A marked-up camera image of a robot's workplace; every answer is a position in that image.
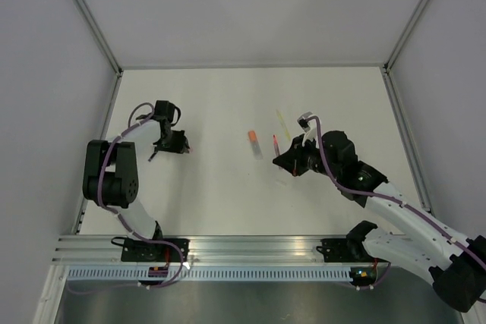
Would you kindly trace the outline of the red pink pen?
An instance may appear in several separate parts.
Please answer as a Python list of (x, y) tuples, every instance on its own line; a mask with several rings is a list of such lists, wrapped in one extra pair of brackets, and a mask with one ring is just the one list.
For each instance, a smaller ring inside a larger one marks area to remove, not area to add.
[[(274, 153), (275, 153), (275, 159), (276, 159), (277, 157), (279, 157), (279, 156), (280, 156), (280, 151), (279, 151), (279, 144), (278, 144), (278, 140), (277, 140), (277, 137), (276, 137), (276, 135), (275, 135), (275, 134), (273, 134), (273, 149), (274, 149)], [(282, 171), (282, 167), (281, 167), (281, 166), (279, 166), (279, 165), (278, 165), (277, 167), (278, 167), (278, 169), (279, 169), (280, 171)]]

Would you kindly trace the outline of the purple ink refill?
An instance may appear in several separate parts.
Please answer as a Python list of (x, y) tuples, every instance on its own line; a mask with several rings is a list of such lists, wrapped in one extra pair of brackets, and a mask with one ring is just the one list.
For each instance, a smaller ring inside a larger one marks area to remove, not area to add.
[(149, 159), (148, 159), (147, 161), (148, 161), (148, 162), (153, 161), (153, 159), (155, 158), (156, 154), (157, 154), (157, 151), (154, 151), (154, 152), (151, 154), (151, 156), (149, 157)]

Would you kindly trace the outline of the orange highlighter pen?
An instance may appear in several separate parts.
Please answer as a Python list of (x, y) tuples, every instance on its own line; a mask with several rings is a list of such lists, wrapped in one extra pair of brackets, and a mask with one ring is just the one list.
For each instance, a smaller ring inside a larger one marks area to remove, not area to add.
[(260, 144), (254, 130), (248, 131), (248, 139), (255, 159), (262, 159), (263, 153), (261, 151)]

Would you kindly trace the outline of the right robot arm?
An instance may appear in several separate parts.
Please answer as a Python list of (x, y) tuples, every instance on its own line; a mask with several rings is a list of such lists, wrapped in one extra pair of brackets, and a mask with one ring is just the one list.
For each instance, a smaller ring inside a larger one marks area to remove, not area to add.
[(422, 278), (461, 313), (485, 302), (485, 238), (470, 238), (408, 203), (383, 173), (358, 158), (345, 132), (330, 131), (321, 138), (316, 131), (301, 134), (273, 164), (294, 177), (308, 171), (327, 176), (346, 199), (386, 219), (407, 237), (394, 238), (363, 221), (346, 236), (346, 252), (353, 260), (369, 256), (397, 265)]

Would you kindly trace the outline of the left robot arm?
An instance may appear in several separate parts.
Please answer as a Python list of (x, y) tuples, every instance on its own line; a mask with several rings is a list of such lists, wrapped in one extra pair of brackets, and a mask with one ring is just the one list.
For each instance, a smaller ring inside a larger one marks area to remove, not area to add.
[(186, 154), (191, 148), (183, 130), (175, 130), (181, 109), (167, 100), (143, 102), (129, 115), (128, 126), (108, 140), (87, 144), (82, 191), (86, 200), (112, 214), (128, 236), (139, 240), (138, 252), (156, 262), (165, 253), (163, 232), (145, 210), (140, 189), (137, 145), (150, 137), (152, 161), (158, 153)]

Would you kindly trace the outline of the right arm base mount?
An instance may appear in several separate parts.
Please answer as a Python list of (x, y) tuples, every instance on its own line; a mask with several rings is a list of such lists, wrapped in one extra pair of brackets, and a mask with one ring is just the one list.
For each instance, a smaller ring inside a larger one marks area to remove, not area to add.
[(323, 238), (314, 247), (325, 263), (387, 263), (386, 260), (369, 255), (362, 243), (347, 238)]

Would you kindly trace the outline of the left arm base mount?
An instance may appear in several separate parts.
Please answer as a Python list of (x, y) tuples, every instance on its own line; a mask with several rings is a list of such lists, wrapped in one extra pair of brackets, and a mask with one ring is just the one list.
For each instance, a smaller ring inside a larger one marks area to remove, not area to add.
[(185, 238), (170, 238), (167, 244), (151, 244), (125, 238), (121, 250), (121, 261), (126, 263), (180, 263), (186, 262), (190, 241)]

